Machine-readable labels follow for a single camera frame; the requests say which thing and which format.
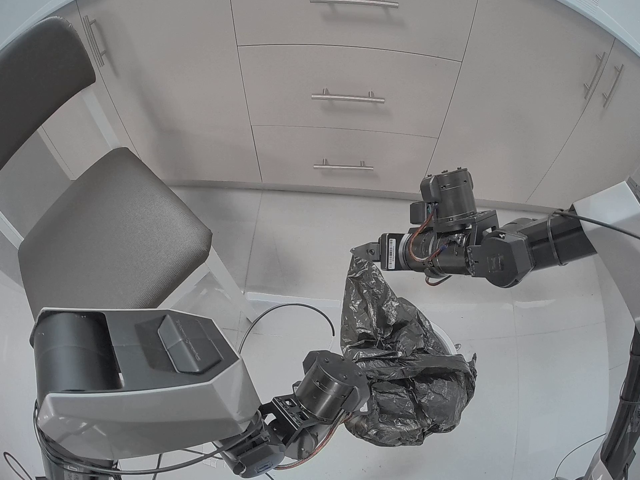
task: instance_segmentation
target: cabinet handle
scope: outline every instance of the cabinet handle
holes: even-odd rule
[[[589,98],[589,95],[591,94],[591,89],[593,88],[593,85],[596,83],[596,79],[598,78],[598,73],[600,73],[600,68],[602,67],[602,63],[604,62],[604,59],[606,56],[607,56],[607,52],[602,52],[602,55],[598,55],[596,53],[596,57],[599,60],[598,67],[596,68],[596,73],[593,74],[593,78],[591,79],[591,83],[589,85],[582,84],[584,85],[584,88],[587,89],[587,92],[584,95],[584,99]]]
[[[370,165],[365,165],[364,160],[360,160],[360,165],[340,165],[340,164],[329,164],[329,160],[324,158],[322,160],[322,164],[315,164],[314,169],[342,169],[342,170],[350,170],[350,171],[373,171],[373,167]]]
[[[86,14],[82,18],[82,26],[84,28],[84,33],[86,35],[87,41],[89,41],[89,48],[91,49],[91,53],[93,54],[93,58],[95,59],[95,63],[98,64],[98,67],[104,66],[104,60],[102,57],[107,50],[100,51],[98,47],[98,41],[95,40],[95,34],[93,33],[92,25],[95,23],[95,20],[89,20],[89,16]]]
[[[373,91],[369,91],[369,96],[348,96],[347,94],[329,94],[329,89],[322,89],[322,94],[311,94],[312,100],[330,101],[359,101],[362,103],[384,103],[384,98],[376,98]]]
[[[354,5],[375,5],[377,7],[387,7],[398,9],[398,2],[387,2],[386,0],[309,0],[312,4],[354,4]]]
[[[613,80],[613,85],[611,86],[611,89],[609,90],[609,94],[607,93],[602,93],[602,95],[604,96],[604,104],[602,105],[603,108],[607,108],[609,106],[609,103],[611,101],[611,97],[613,96],[613,91],[616,90],[616,87],[618,86],[618,82],[620,81],[620,76],[622,75],[622,70],[625,68],[624,64],[620,64],[620,67],[618,66],[613,66],[613,69],[615,69],[618,74],[616,75],[616,79]]]

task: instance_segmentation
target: chair backrest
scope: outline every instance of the chair backrest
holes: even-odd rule
[[[94,82],[80,37],[57,16],[0,50],[0,169],[53,112]]]

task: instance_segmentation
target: cabinet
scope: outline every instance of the cabinet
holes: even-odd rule
[[[476,197],[524,203],[587,104],[596,55],[612,44],[555,0],[478,0],[429,172],[467,167]]]
[[[66,19],[73,25],[76,32],[78,32],[78,36],[83,41],[84,47],[89,52],[89,44],[86,42],[86,37],[83,33],[82,21],[80,20],[76,2],[73,1],[71,4],[64,6],[56,11],[54,15]],[[92,64],[95,70],[95,83],[92,85],[93,93],[100,102],[100,106],[116,133],[120,144],[130,148],[137,154],[129,135],[124,130],[118,112],[113,106],[94,59],[92,59]],[[71,179],[78,178],[80,174],[109,151],[104,137],[98,130],[98,126],[96,126],[79,94],[76,94],[62,105],[47,119],[42,127],[45,132],[43,140],[50,142],[55,149],[54,155],[62,158],[62,162],[65,164],[63,169]]]
[[[229,0],[77,3],[124,128],[160,178],[260,182]]]
[[[527,202],[568,207],[628,178],[640,162],[638,101],[640,58],[616,40],[584,114]]]
[[[314,126],[437,137],[460,63],[371,48],[238,48],[254,125]],[[384,102],[313,99],[312,95]]]
[[[462,60],[477,0],[232,0],[239,45],[364,46]]]
[[[428,137],[333,128],[254,126],[253,136],[265,183],[405,193],[418,192],[435,146]],[[325,159],[331,165],[314,168]]]

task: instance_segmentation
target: barcode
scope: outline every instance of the barcode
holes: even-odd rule
[[[387,268],[393,270],[396,267],[396,239],[389,238]]]

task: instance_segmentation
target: black plastic bag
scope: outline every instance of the black plastic bag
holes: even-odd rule
[[[378,446],[420,445],[450,432],[476,388],[476,356],[448,355],[431,323],[396,297],[372,262],[352,258],[342,302],[340,346],[369,379],[369,414],[345,423]]]

